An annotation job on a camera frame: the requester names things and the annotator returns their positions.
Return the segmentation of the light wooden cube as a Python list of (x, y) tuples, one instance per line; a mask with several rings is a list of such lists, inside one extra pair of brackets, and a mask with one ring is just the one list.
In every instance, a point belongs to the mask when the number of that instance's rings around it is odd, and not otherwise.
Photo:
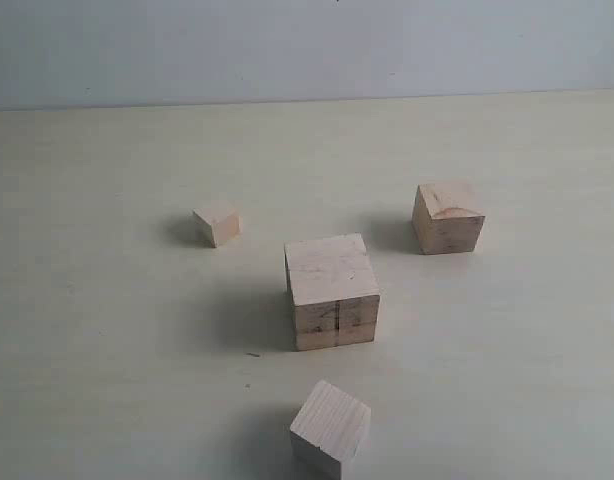
[(368, 405), (319, 380), (290, 424), (293, 454), (327, 479), (344, 479), (370, 424)]

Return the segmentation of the small wooden cube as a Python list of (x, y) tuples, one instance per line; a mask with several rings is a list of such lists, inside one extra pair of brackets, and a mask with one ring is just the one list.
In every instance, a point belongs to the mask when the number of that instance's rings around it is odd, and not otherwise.
[(241, 233), (238, 210), (225, 202), (203, 204), (192, 210), (202, 236), (213, 248), (218, 248)]

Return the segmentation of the large wooden cube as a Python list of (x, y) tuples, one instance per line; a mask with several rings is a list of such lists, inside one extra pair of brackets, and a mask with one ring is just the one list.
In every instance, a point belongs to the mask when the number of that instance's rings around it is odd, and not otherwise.
[(287, 243), (284, 258), (297, 350), (375, 339), (380, 289), (359, 233)]

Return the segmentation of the medium wooden cube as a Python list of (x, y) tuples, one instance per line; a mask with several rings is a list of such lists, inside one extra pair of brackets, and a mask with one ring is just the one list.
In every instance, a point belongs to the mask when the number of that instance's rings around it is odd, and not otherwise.
[(412, 225), (423, 254), (473, 252), (484, 221), (469, 183), (436, 182), (417, 187)]

